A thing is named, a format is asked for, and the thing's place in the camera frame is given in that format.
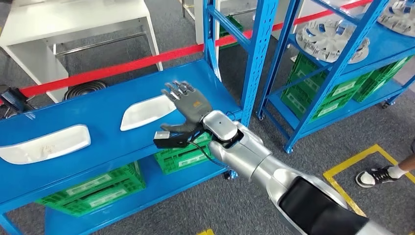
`blue shelf board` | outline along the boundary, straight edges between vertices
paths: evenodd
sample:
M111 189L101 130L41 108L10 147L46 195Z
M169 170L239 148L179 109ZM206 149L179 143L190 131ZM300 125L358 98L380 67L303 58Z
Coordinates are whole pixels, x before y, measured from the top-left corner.
M83 235L115 223L224 171L210 161L164 175L153 157L139 160L146 189L82 217L46 208L46 235Z
M370 40L369 55L361 62L347 65L342 77L336 84L415 54L415 38L395 33L379 23L375 23L370 29L368 38ZM290 44L298 48L302 54L306 55L319 67L330 64L318 60L302 50L297 44L295 34L290 34L288 39Z
M301 133L301 137L307 136L317 130L320 130L336 121L342 120L348 116L351 116L361 110L364 110L370 106L380 103L396 94L404 91L402 85L395 82L394 80L389 81L386 85L379 88L375 93L366 98L363 102L357 102L350 100L344 107L334 111L320 119L308 123ZM297 128L300 120L294 115L293 112L281 101L281 94L273 93L269 96L269 101L278 110L282 117L288 122L288 124L294 130Z
M0 172L7 176L0 177L0 187L10 189L0 193L0 212L27 204L29 199L33 201L47 196L47 193L54 191L38 191L55 186L58 182L72 180L80 172L103 165L106 165L107 170L119 167L121 163L114 165L113 162L134 151L146 149L139 158L155 153L157 149L153 144L153 136L160 130L160 124L183 123L183 115L175 110L150 124L124 132L120 131L121 119L130 105L161 95L160 90L165 87L164 83L173 80L188 81L207 97L214 109L224 113L237 112L236 117L240 118L240 107L206 61L199 60L35 110L33 114L36 118L33 120L24 115L2 120L0 129L7 133L7 137L0 139L0 146L27 141L76 124L88 126L91 145L65 156L34 164L10 164L0 158ZM84 180L86 179L78 177L71 183L74 185ZM53 189L58 191L64 188L61 186ZM29 197L32 193L36 193L38 197ZM20 198L24 200L16 205Z

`sneaker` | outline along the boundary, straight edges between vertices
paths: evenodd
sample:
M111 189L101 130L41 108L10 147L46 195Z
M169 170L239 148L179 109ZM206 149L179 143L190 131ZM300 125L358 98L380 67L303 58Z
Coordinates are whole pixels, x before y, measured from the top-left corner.
M383 183L388 183L388 182L393 182L393 181L398 180L398 179L392 178L389 175L389 172L388 172L389 167L391 167L391 165L386 166L384 168L369 169L369 170L362 171L356 175L356 178L355 178L356 183L360 187L371 188L378 184L383 184Z

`white car part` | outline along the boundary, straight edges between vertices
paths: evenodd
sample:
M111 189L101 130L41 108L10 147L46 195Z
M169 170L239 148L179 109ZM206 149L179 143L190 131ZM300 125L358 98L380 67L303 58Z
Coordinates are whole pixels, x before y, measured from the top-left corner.
M356 26L342 21L311 21L296 34L298 45L308 54L325 62L335 62ZM364 60L369 54L369 39L365 38L349 63Z
M377 21L397 33L415 37L415 4L406 0L391 2Z
M79 124L26 142L0 147L0 157L12 164L30 164L60 157L90 144L87 126Z
M174 103L160 95L128 107L122 117L120 130L128 131L149 124L176 110Z

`white sock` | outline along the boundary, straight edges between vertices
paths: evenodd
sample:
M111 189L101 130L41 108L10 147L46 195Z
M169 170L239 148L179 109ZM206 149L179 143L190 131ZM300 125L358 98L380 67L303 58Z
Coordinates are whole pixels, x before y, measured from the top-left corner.
M408 171L402 170L398 165L389 167L388 173L392 178L399 179L402 175L406 174Z

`blue metal shelf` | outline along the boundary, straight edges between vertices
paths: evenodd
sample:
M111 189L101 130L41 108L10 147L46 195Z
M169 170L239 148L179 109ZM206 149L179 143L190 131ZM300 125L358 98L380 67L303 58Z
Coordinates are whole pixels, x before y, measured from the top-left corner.
M80 218L47 208L45 234L90 234L225 171L208 161L164 175L152 156L141 159L139 164L146 182L145 190Z
M21 234L5 213L36 199L63 190L108 170L140 160L147 188L81 218L47 209L46 234L88 234L132 213L164 200L224 171L211 162L202 163L165 176L152 157L158 151L154 133L163 122L179 124L184 117L174 111L159 120L133 130L121 132L124 111L132 104L161 95L166 82L187 80L211 102L213 109L249 124L268 47L276 0L259 0L251 39L245 38L214 9L215 0L204 0L203 60L154 73L101 91L33 111L35 119L18 115L0 121L8 134L0 146L16 144L70 127L88 126L91 145L55 159L26 165L9 164L0 159L0 225L10 234ZM215 21L241 41L248 53L241 104L237 105L223 84L215 54Z
M328 114L320 119L307 124L305 129L301 133L301 137L307 136L313 132L316 132L332 123L342 120L350 115L353 115L359 111L362 111L368 107L371 107L381 101L393 97L396 94L405 90L402 85L394 80L389 81L385 86L379 88L375 93L365 99L363 102L357 102L350 100L343 108ZM281 101L281 93L273 93L269 96L269 101L288 122L290 127L294 130L298 127L300 120L295 116L293 112Z
M370 41L369 55L367 58L359 63L347 65L335 84L348 81L415 54L415 38L395 33L379 23L375 23L367 34L367 37ZM333 63L318 60L303 51L297 44L295 34L290 34L288 43L295 46L300 53L307 56L308 59L312 60L319 67L325 67L329 64L333 65Z
M235 112L236 119L241 118L240 107L216 78L206 61L199 60L36 110L33 112L36 116L33 120L18 115L0 121L0 129L8 133L7 138L0 139L0 146L27 141L75 124L87 125L92 140L91 145L84 149L35 164L15 165L0 159L0 172L7 175L1 177L0 186L13 188L0 193L0 209L8 200L19 195L30 193L41 186L53 184L136 150L154 146L154 133L160 130L162 123L184 122L184 117L179 111L125 132L119 129L121 119L131 104L160 95L164 83L174 79L187 80L200 89L214 109L222 110L224 113Z
M351 100L343 108L321 117L320 119L309 122L317 108L320 107L324 101L326 95L337 84L359 77L362 74L371 72L392 62L415 54L415 38L395 33L376 22L380 13L387 6L388 0L373 0L367 12L361 15L362 17L359 16L359 19L348 16L347 12L344 12L338 7L332 6L322 0L313 1L356 24L356 29L336 62L326 63L321 60L317 60L303 51L297 44L295 35L291 34L294 18L299 6L297 0L290 1L280 38L278 40L278 46L274 53L272 67L268 74L268 78L263 89L264 93L257 112L257 116L260 120L264 118L265 114L269 116L270 120L281 131L284 137L288 139L287 143L284 145L284 150L287 153L292 152L294 144L300 138L320 130L321 128L324 128L338 120L384 100L386 100L388 104L393 104L393 101L415 81L415 76L403 86L391 81L375 94L367 98L364 102L358 103ZM368 37L370 40L368 57L359 63L349 65L349 60L354 55L355 51L365 37ZM299 49L300 53L304 54L307 58L318 65L319 69L310 74L305 74L303 78L297 79L295 82L283 86L276 92L272 92L277 71L288 44L292 44ZM320 85L320 89L317 91L303 117L299 119L287 106L285 106L285 104L282 103L280 100L280 93L283 89L293 86L294 84L299 83L321 71L327 71L327 77ZM274 105L282 117L288 122L290 128L293 130L292 133L289 134L267 110L268 101Z
M335 12L337 15L343 17L344 19L352 22L353 24L358 24L360 19L352 16L348 12L344 11L341 7L335 6L330 4L330 1L326 2L324 0L312 0L313 2L317 3L318 5Z

